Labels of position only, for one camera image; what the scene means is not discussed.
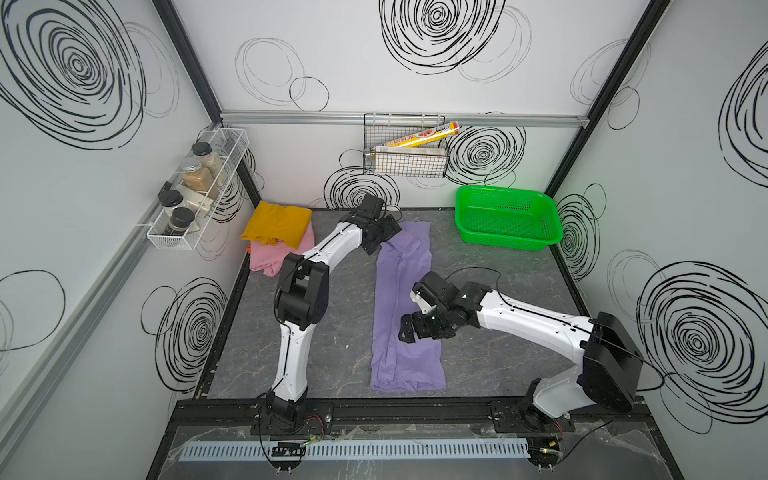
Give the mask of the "purple t-shirt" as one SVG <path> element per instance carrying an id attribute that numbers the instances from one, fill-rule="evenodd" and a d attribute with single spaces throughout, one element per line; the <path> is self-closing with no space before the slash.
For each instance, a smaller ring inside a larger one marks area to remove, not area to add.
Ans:
<path id="1" fill-rule="evenodd" d="M 375 391 L 415 393 L 446 388 L 441 342 L 405 343 L 398 338 L 402 317 L 419 311 L 410 293 L 431 270 L 431 262 L 428 222 L 405 221 L 401 231 L 381 245 L 376 262 L 370 379 Z"/>

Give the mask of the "green plastic basket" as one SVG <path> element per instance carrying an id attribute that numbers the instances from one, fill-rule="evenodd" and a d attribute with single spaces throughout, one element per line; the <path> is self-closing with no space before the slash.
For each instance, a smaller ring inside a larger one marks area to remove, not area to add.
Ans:
<path id="1" fill-rule="evenodd" d="M 557 206 L 544 193 L 493 186 L 462 186 L 455 224 L 469 244 L 541 251 L 564 236 Z"/>

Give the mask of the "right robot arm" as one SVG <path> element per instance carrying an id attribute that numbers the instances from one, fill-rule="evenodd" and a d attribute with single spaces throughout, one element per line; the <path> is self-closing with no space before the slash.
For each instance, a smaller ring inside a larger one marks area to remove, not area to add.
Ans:
<path id="1" fill-rule="evenodd" d="M 542 432 L 593 405 L 619 414 L 632 411 L 643 359 L 615 316 L 559 313 L 485 284 L 468 281 L 457 287 L 434 271 L 413 286 L 409 297 L 417 310 L 401 318 L 398 338 L 404 343 L 449 339 L 471 326 L 522 338 L 571 362 L 555 376 L 531 381 L 516 413 L 526 429 Z"/>

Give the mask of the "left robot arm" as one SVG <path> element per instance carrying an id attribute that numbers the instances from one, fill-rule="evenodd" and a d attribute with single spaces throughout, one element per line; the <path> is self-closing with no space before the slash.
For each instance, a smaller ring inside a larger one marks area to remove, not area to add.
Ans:
<path id="1" fill-rule="evenodd" d="M 280 328 L 278 365 L 264 396 L 266 411 L 278 422 L 298 429 L 304 419 L 311 341 L 329 305 L 331 273 L 351 252 L 372 255 L 400 231 L 385 201 L 366 194 L 316 246 L 284 260 L 273 298 Z"/>

